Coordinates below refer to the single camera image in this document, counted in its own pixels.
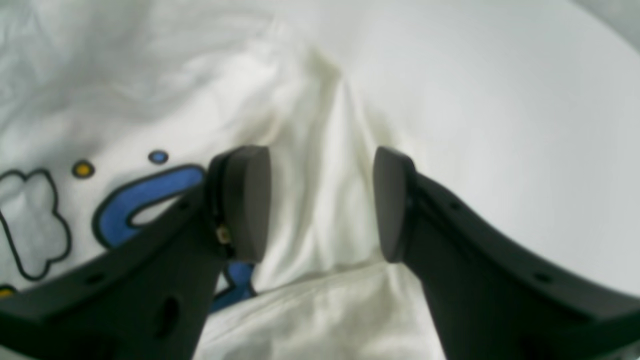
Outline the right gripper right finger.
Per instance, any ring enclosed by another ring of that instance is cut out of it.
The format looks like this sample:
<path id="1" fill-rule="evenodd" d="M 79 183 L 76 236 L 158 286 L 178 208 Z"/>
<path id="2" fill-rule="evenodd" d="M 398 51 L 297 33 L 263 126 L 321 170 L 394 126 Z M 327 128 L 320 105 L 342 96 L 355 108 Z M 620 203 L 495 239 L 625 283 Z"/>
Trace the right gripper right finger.
<path id="1" fill-rule="evenodd" d="M 372 171 L 379 243 L 418 278 L 448 360 L 637 360 L 640 302 L 536 255 L 389 146 Z"/>

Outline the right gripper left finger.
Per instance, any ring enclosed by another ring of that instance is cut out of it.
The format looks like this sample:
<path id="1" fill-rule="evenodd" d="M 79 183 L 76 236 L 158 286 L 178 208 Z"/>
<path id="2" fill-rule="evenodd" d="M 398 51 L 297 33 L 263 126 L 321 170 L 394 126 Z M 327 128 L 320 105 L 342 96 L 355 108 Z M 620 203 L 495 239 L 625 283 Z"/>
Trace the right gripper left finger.
<path id="1" fill-rule="evenodd" d="M 267 146 L 217 155 L 133 239 L 1 301 L 1 344 L 37 360 L 189 360 L 229 262 L 265 257 Z"/>

